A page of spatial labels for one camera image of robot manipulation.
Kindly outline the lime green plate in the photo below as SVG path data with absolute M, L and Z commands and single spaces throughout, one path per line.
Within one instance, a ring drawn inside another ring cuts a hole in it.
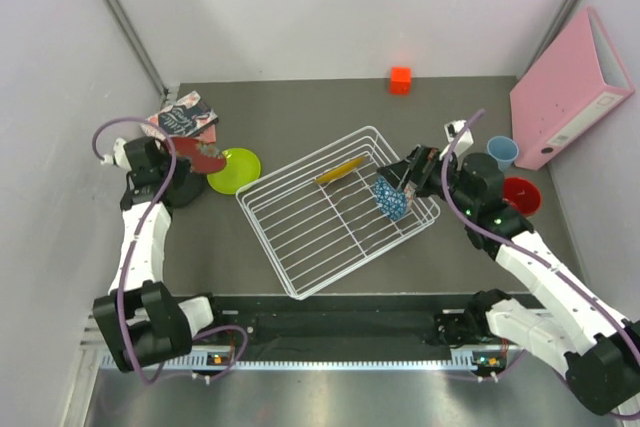
M 253 151 L 236 147 L 226 149 L 222 154 L 226 159 L 226 166 L 207 176 L 207 182 L 214 191 L 234 195 L 241 187 L 260 177 L 261 161 Z

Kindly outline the black plate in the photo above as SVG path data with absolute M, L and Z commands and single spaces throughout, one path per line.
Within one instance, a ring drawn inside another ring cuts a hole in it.
M 181 209 L 189 206 L 197 200 L 206 187 L 206 177 L 189 173 L 180 185 L 171 181 L 162 197 L 162 202 L 167 208 Z

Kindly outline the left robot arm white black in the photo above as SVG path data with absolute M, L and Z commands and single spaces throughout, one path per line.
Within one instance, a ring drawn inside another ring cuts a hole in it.
M 173 211 L 203 193 L 205 178 L 153 137 L 116 139 L 109 160 L 126 171 L 124 236 L 116 276 L 92 314 L 117 368 L 132 372 L 132 357 L 140 367 L 154 366 L 189 354 L 196 336 L 220 341 L 227 321 L 206 296 L 179 301 L 163 282 Z

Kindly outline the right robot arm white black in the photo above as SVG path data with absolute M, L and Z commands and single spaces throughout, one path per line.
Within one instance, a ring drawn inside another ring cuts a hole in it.
M 639 394 L 639 324 L 606 306 L 551 252 L 531 222 L 503 196 L 504 174 L 485 153 L 417 146 L 377 170 L 393 200 L 436 195 L 464 223 L 472 245 L 516 277 L 547 310 L 542 317 L 497 289 L 472 297 L 469 335 L 519 345 L 550 367 L 597 415 Z

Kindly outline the red floral plate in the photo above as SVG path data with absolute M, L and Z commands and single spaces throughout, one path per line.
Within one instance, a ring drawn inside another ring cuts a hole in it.
M 189 161 L 191 171 L 209 175 L 222 171 L 227 159 L 214 143 L 206 143 L 192 137 L 171 138 L 178 158 Z

